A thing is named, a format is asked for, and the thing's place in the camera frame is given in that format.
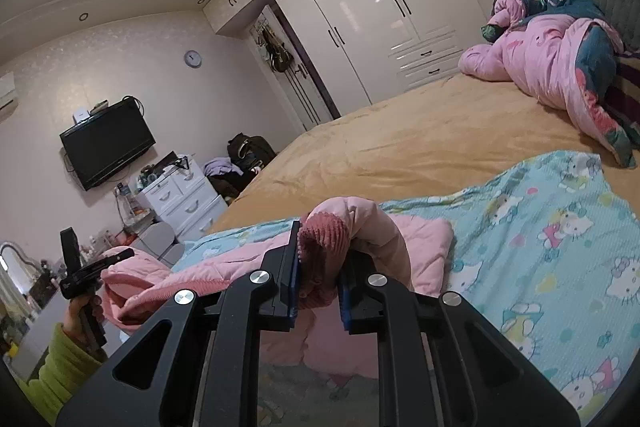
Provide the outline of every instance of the pink comforter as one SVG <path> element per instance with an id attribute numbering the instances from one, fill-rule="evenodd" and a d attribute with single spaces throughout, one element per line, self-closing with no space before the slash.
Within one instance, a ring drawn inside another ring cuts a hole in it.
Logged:
<path id="1" fill-rule="evenodd" d="M 342 233 L 346 242 L 339 237 Z M 302 242 L 305 244 L 301 253 L 303 298 L 296 327 L 290 333 L 263 331 L 261 360 L 278 365 L 304 362 L 324 373 L 377 378 L 376 336 L 350 336 L 340 321 L 335 276 L 344 255 L 350 245 L 365 251 L 377 270 L 418 293 L 437 296 L 453 238 L 450 223 L 445 219 L 389 216 L 374 202 L 362 198 L 333 198 L 309 214 L 298 237 L 299 250 Z M 288 238 L 286 232 L 250 243 L 179 273 L 136 251 L 131 259 L 102 272 L 105 315 L 117 327 L 133 332 L 178 290 L 188 288 L 199 295 L 222 291 L 233 280 L 259 268 L 264 253 L 287 244 Z M 317 263 L 318 257 L 311 263 L 307 259 L 314 255 L 313 245 L 324 256 L 322 263 Z"/>
<path id="2" fill-rule="evenodd" d="M 521 0 L 496 0 L 489 24 L 506 27 L 525 15 Z M 588 30 L 598 25 L 606 31 L 616 53 L 624 45 L 618 33 L 599 19 L 575 20 L 569 15 L 538 15 L 526 27 L 507 30 L 494 44 L 478 44 L 460 58 L 463 73 L 482 80 L 512 80 L 529 96 L 548 107 L 567 111 L 572 123 L 598 140 L 623 166 L 606 134 L 619 125 L 585 89 L 584 75 L 576 69 L 580 44 Z"/>

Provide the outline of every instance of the green sleeve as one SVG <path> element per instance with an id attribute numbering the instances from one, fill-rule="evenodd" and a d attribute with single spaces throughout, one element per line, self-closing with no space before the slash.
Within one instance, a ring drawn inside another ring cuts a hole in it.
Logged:
<path id="1" fill-rule="evenodd" d="M 45 363 L 29 383 L 19 381 L 23 393 L 38 412 L 54 425 L 62 406 L 95 373 L 106 359 L 104 352 L 94 359 L 77 346 L 56 324 Z"/>

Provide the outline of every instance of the yellow bed sheet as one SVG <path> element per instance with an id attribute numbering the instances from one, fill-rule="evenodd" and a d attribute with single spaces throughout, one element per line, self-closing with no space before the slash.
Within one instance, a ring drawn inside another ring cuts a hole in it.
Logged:
<path id="1" fill-rule="evenodd" d="M 212 232 L 299 216 L 334 196 L 443 196 L 567 149 L 599 153 L 613 191 L 640 211 L 640 168 L 621 169 L 565 112 L 510 83 L 459 74 L 303 134 L 256 177 Z M 636 152 L 640 164 L 640 155 Z"/>

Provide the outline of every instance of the hand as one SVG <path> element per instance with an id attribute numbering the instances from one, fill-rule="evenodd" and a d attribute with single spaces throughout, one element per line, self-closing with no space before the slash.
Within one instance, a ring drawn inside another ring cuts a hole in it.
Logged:
<path id="1" fill-rule="evenodd" d="M 62 331 L 81 347 L 88 346 L 88 339 L 84 331 L 82 331 L 82 322 L 80 321 L 80 310 L 91 301 L 94 311 L 94 317 L 100 324 L 104 322 L 104 310 L 102 309 L 102 299 L 97 295 L 81 295 L 71 299 L 69 306 L 65 312 L 65 320 L 62 324 Z"/>

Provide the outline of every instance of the backpack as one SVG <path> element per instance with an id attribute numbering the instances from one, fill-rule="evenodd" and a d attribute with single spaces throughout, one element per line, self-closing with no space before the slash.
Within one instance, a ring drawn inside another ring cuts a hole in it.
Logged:
<path id="1" fill-rule="evenodd" d="M 231 162 L 244 172 L 252 169 L 264 169 L 276 157 L 269 142 L 262 136 L 236 134 L 226 147 Z"/>

